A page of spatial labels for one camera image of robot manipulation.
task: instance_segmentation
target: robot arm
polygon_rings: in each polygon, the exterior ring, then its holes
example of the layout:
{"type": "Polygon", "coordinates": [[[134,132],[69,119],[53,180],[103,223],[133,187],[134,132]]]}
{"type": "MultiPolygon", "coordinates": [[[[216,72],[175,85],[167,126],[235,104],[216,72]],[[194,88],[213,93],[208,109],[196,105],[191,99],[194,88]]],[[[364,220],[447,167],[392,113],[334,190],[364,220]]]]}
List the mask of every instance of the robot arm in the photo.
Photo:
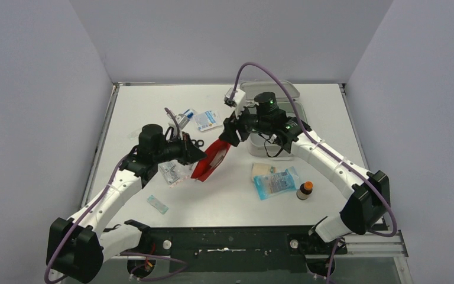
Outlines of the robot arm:
{"type": "Polygon", "coordinates": [[[159,163],[177,160],[181,164],[193,164],[206,157],[187,133],[180,135],[166,140],[159,125],[149,124],[142,128],[136,153],[130,153],[121,161],[108,188],[69,219],[58,218],[52,223],[46,259],[49,268],[88,283],[104,261],[148,243],[143,240],[148,227],[133,220],[125,222],[116,231],[102,232],[126,201],[154,177],[159,163]]]}
{"type": "Polygon", "coordinates": [[[251,105],[246,101],[243,91],[237,89],[233,100],[230,100],[229,97],[231,93],[231,91],[228,92],[225,102],[227,105],[235,107],[235,110],[223,122],[224,131],[219,137],[221,140],[236,147],[251,133],[267,135],[269,136],[268,141],[281,146],[283,150],[315,167],[348,200],[340,213],[326,217],[313,228],[313,231],[325,243],[347,233],[365,234],[386,213],[386,208],[362,178],[373,184],[389,203],[387,175],[380,171],[372,174],[348,161],[302,121],[307,132],[304,133],[299,127],[297,118],[286,116],[286,112],[277,106],[274,93],[264,92],[257,95],[251,105]],[[255,108],[256,112],[251,113],[250,108],[255,108]],[[317,143],[312,143],[307,135],[317,143]],[[338,157],[340,161],[338,162],[330,153],[338,157]],[[351,172],[351,168],[362,178],[351,172]]]}

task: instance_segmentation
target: white package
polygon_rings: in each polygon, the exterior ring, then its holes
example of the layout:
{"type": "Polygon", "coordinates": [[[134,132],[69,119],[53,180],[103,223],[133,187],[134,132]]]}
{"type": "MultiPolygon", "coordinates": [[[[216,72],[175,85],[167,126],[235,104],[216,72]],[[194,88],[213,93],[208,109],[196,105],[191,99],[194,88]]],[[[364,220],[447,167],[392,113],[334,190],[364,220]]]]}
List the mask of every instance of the white package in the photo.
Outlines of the white package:
{"type": "Polygon", "coordinates": [[[222,125],[222,118],[218,111],[205,111],[193,116],[196,127],[199,131],[206,131],[222,125]]]}

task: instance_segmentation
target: plastic bag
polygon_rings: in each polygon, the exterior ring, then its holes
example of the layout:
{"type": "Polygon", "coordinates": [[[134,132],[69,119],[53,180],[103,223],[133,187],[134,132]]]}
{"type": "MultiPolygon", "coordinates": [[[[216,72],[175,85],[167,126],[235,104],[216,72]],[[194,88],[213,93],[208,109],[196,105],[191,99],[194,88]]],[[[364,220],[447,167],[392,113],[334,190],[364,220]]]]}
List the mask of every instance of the plastic bag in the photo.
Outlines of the plastic bag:
{"type": "Polygon", "coordinates": [[[279,193],[296,191],[300,184],[300,177],[294,167],[290,167],[281,173],[256,176],[254,180],[260,200],[279,193]]]}
{"type": "Polygon", "coordinates": [[[170,186],[187,179],[189,175],[187,170],[176,161],[160,163],[158,165],[159,171],[170,186]]]}
{"type": "Polygon", "coordinates": [[[202,114],[194,114],[193,118],[197,129],[201,132],[223,125],[223,119],[218,114],[218,111],[206,111],[202,114]]]}
{"type": "Polygon", "coordinates": [[[270,175],[275,172],[275,167],[270,164],[253,163],[251,165],[251,181],[254,182],[256,176],[270,175]]]}

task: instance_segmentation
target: clear plastic bag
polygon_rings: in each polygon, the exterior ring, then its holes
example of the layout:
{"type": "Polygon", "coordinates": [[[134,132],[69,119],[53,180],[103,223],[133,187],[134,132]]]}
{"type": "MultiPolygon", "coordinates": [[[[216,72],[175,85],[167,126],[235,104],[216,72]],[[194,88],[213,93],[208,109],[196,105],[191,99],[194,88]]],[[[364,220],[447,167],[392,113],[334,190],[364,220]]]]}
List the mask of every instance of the clear plastic bag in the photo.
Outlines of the clear plastic bag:
{"type": "Polygon", "coordinates": [[[170,186],[174,186],[176,183],[181,182],[189,177],[187,170],[176,161],[170,161],[160,163],[158,165],[159,171],[170,186]]]}
{"type": "Polygon", "coordinates": [[[284,172],[256,176],[254,181],[260,200],[264,200],[283,192],[296,191],[300,177],[295,168],[290,167],[284,172]]]}

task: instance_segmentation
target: screw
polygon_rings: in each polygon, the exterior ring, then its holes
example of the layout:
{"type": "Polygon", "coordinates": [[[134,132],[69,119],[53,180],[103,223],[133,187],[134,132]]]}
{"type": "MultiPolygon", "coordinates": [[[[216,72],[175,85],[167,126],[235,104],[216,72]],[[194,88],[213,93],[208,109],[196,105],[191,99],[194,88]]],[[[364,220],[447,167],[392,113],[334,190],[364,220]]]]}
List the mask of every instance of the screw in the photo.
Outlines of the screw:
{"type": "Polygon", "coordinates": [[[299,247],[299,241],[297,240],[291,240],[290,241],[290,247],[293,249],[297,249],[299,247]]]}
{"type": "Polygon", "coordinates": [[[163,249],[169,250],[171,248],[171,241],[163,241],[163,249]]]}

